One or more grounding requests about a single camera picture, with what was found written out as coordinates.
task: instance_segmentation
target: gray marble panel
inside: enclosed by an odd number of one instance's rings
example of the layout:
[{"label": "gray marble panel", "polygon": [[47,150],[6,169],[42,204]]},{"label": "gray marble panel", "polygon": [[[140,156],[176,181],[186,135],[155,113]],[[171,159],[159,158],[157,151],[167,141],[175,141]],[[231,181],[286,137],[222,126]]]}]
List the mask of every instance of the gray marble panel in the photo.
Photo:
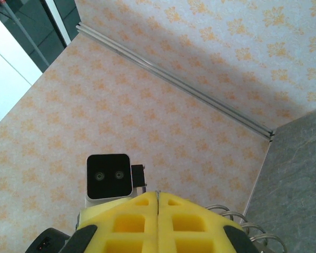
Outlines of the gray marble panel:
[{"label": "gray marble panel", "polygon": [[246,216],[289,252],[316,253],[316,111],[278,128]]}]

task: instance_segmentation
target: wallpaper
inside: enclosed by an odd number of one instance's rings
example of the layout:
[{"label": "wallpaper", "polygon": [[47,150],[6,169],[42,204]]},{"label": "wallpaper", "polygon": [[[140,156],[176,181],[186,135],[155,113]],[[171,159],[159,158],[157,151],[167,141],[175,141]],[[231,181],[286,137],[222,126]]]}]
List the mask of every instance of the wallpaper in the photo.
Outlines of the wallpaper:
[{"label": "wallpaper", "polygon": [[316,0],[76,0],[84,24],[276,128],[316,109]]},{"label": "wallpaper", "polygon": [[0,123],[0,252],[24,252],[48,227],[72,234],[90,154],[127,153],[148,190],[242,212],[267,148],[79,34]]}]

